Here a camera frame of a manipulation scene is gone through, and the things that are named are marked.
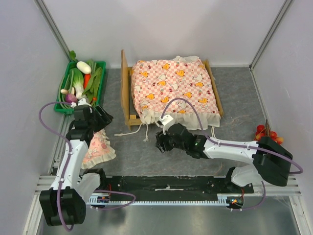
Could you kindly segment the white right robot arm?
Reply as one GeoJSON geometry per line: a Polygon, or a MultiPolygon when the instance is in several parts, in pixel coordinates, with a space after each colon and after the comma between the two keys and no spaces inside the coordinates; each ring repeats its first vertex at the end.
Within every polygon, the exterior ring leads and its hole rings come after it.
{"type": "Polygon", "coordinates": [[[285,187],[293,159],[290,152],[269,137],[250,142],[222,142],[204,135],[193,135],[179,123],[156,134],[156,147],[161,152],[180,149],[195,159],[227,159],[245,163],[245,166],[230,168],[227,173],[224,187],[231,193],[262,181],[285,187]]]}

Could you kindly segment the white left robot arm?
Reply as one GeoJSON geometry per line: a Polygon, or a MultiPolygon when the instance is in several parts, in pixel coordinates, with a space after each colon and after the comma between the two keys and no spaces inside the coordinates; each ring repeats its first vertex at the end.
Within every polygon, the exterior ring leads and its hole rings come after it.
{"type": "Polygon", "coordinates": [[[63,137],[67,145],[56,178],[39,197],[46,223],[68,232],[84,222],[86,202],[93,192],[107,188],[104,171],[94,166],[116,157],[104,130],[113,117],[101,106],[87,104],[76,106],[73,114],[63,137]]]}

